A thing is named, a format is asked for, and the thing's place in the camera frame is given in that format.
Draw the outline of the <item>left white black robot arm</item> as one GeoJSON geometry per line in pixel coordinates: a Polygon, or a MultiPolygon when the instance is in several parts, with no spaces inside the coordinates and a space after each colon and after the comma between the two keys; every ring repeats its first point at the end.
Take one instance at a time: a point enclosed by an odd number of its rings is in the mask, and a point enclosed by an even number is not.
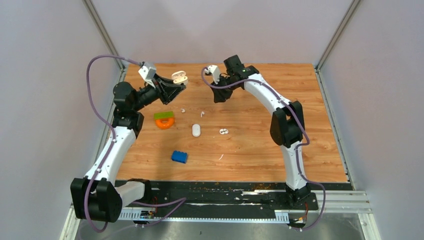
{"type": "Polygon", "coordinates": [[[83,178],[74,178],[70,184],[75,216],[81,220],[114,223],[124,207],[137,202],[149,206],[153,201],[149,180],[129,179],[116,187],[121,164],[142,130],[144,116],[140,110],[156,100],[169,104],[184,91],[188,77],[182,81],[155,74],[150,84],[136,90],[126,81],[112,90],[115,104],[112,122],[106,121],[110,136],[94,165],[83,178]]]}

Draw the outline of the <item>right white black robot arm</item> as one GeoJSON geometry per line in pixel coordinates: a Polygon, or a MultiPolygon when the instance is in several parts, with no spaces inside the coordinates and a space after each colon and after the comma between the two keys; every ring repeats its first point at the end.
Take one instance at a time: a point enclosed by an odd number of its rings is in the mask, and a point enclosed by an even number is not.
{"type": "Polygon", "coordinates": [[[233,91],[242,88],[252,94],[271,115],[270,136],[281,149],[286,171],[286,204],[292,209],[306,206],[311,188],[304,174],[302,157],[305,121],[303,106],[279,94],[252,65],[245,66],[237,55],[224,60],[225,73],[208,65],[203,76],[212,76],[210,88],[215,103],[224,103],[233,91]]]}

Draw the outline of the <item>white earbud charging case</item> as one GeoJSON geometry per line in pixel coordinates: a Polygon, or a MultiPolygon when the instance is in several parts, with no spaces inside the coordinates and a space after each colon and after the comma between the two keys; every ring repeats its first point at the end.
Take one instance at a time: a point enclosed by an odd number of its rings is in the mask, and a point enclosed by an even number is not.
{"type": "Polygon", "coordinates": [[[183,70],[174,72],[171,75],[172,82],[176,85],[186,85],[188,83],[187,73],[183,70]]]}

